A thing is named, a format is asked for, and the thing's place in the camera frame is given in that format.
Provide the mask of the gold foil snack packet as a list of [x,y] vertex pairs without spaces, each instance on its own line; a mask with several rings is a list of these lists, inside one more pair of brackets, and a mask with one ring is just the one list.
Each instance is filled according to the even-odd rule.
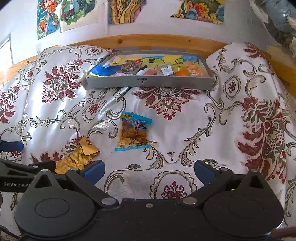
[[99,154],[100,150],[87,137],[83,136],[79,140],[77,148],[57,162],[55,173],[65,174],[70,168],[83,170]]

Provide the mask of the blue packet brown snack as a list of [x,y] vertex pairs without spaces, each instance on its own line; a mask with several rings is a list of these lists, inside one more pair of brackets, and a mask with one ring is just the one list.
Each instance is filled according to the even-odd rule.
[[117,145],[114,148],[115,151],[122,152],[150,147],[147,127],[152,124],[152,119],[136,113],[123,111],[120,120],[121,129]]

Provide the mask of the small orange tangerine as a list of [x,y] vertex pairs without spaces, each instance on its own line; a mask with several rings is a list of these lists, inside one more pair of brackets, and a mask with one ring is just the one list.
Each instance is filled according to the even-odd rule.
[[190,76],[190,73],[186,69],[181,69],[181,70],[175,72],[175,76],[185,76],[185,77],[187,77],[187,76]]

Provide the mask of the orange rice cracker pack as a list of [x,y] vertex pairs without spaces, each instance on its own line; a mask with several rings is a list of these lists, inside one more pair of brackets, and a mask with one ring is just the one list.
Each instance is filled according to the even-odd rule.
[[184,62],[184,66],[187,69],[187,71],[189,72],[189,75],[191,77],[201,77],[201,76],[204,76],[202,70],[194,62],[192,62],[192,61],[185,61]]

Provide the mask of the round bun green label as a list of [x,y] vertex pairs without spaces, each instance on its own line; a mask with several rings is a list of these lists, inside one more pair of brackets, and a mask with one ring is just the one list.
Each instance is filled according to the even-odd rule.
[[175,67],[171,64],[164,64],[156,67],[154,72],[158,76],[173,76],[175,75]]

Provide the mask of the clear bag brown nuts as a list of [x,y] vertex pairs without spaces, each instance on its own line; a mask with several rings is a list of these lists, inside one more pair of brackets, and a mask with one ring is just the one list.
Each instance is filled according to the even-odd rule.
[[121,69],[117,71],[114,76],[133,76],[142,68],[141,63],[136,60],[127,60],[121,66]]

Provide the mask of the sausages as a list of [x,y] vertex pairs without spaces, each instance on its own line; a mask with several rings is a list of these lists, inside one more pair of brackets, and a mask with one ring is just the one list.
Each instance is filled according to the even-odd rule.
[[154,68],[140,69],[136,73],[136,76],[152,76],[152,75],[157,75],[157,71]]

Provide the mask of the floral white bedspread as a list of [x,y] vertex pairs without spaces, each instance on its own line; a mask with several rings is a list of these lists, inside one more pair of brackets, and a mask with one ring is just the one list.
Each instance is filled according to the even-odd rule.
[[[23,67],[1,90],[1,137],[22,140],[23,153],[3,154],[20,164],[58,161],[82,136],[106,164],[98,187],[115,198],[182,198],[202,186],[193,162],[239,174],[259,170],[295,225],[295,100],[251,44],[230,44],[207,59],[211,91],[181,88],[79,87],[104,52],[97,47],[52,48]],[[153,120],[149,148],[117,152],[123,111]]]

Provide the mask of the grey cardboard tray box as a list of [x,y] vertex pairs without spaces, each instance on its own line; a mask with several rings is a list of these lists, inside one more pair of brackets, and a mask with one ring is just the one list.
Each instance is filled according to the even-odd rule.
[[196,53],[119,51],[85,72],[82,85],[85,89],[171,87],[211,90],[214,75],[205,60]]

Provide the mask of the anime girl poster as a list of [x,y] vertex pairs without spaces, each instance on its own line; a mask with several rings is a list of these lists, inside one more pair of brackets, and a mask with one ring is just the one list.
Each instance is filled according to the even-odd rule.
[[39,0],[37,5],[37,38],[60,30],[60,7],[58,0]]

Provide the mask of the blond boy poster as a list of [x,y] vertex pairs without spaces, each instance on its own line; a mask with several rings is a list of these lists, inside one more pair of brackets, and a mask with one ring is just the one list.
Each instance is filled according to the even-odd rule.
[[64,0],[60,12],[60,31],[98,22],[99,5],[96,0]]

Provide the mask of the swirly night sky poster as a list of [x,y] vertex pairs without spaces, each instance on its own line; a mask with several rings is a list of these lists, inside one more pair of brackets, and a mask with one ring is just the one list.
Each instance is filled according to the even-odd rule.
[[108,1],[108,24],[134,23],[147,1],[110,0]]

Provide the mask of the window frame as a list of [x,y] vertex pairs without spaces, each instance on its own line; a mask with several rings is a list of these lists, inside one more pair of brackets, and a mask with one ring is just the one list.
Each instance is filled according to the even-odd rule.
[[0,63],[1,71],[7,70],[13,65],[13,57],[11,52],[11,36],[8,34],[0,45]]

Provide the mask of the wooden bed frame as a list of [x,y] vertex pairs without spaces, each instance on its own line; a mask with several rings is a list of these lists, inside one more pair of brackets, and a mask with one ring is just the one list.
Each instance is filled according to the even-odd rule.
[[[140,50],[150,50],[152,47],[181,48],[187,52],[198,53],[206,58],[224,47],[226,43],[180,35],[136,34],[97,38],[73,43],[72,45],[93,45],[105,49],[137,47]],[[295,68],[280,62],[280,57],[275,54],[264,52],[264,55],[284,86],[293,96],[295,96]]]

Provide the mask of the white wall pipe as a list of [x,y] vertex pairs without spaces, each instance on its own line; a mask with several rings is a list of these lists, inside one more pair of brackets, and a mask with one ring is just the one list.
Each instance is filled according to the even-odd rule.
[[104,25],[104,37],[108,36],[108,8],[109,8],[109,0],[103,2],[103,25]]

